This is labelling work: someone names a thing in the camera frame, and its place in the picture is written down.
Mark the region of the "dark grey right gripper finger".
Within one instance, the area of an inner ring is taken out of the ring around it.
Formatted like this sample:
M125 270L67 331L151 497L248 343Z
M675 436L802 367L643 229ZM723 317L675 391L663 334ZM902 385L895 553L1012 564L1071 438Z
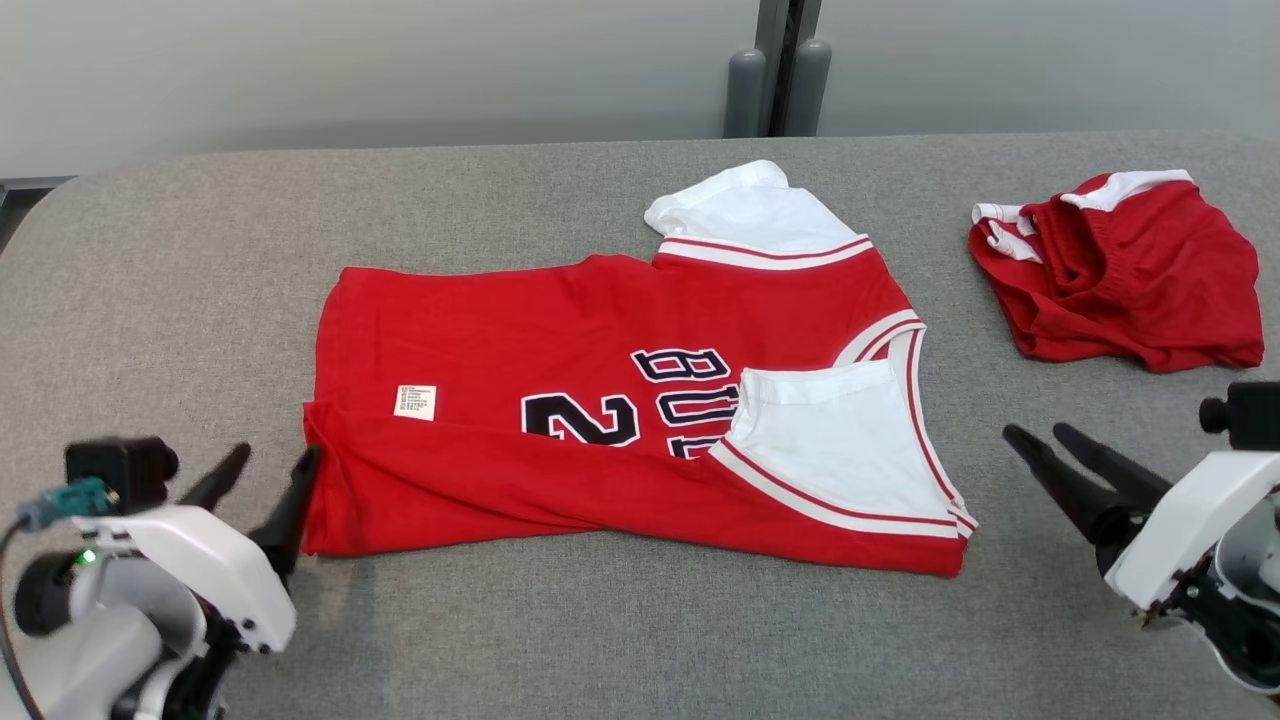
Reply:
M1055 424L1052 432L1059 443L1082 466L1093 471L1140 510L1153 510L1172 488L1170 480L1065 421Z
M1087 542L1094 547L1120 547L1133 539L1137 525L1132 523L1135 509L1132 501L1087 478L1020 425L1007 424L1004 439Z

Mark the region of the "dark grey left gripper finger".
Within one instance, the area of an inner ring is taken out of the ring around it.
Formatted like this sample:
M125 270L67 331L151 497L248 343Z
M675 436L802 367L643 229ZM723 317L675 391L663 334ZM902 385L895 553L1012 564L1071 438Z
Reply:
M266 519L250 532L250 539L260 547L282 582L294 574L321 456L323 450L315 445L301 454L291 469L285 492Z
M180 497L180 505L215 512L221 500L236 488L251 454L250 443L236 445L210 471L188 488Z

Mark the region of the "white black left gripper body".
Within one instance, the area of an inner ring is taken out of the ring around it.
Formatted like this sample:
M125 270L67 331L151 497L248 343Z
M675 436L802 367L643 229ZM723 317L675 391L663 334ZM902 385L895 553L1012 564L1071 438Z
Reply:
M165 505L124 518L77 521L93 560L76 578L76 620L133 607L157 629L166 651L209 648L211 609L229 621L233 644L282 652L296 628L294 605L265 552L210 511Z

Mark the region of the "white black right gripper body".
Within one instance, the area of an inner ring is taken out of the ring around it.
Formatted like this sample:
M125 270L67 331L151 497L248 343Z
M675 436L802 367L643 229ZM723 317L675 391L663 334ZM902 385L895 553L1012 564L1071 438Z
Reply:
M1105 583L1139 609L1169 601L1175 574L1206 552L1276 487L1275 452L1220 450L1192 468L1156 505Z

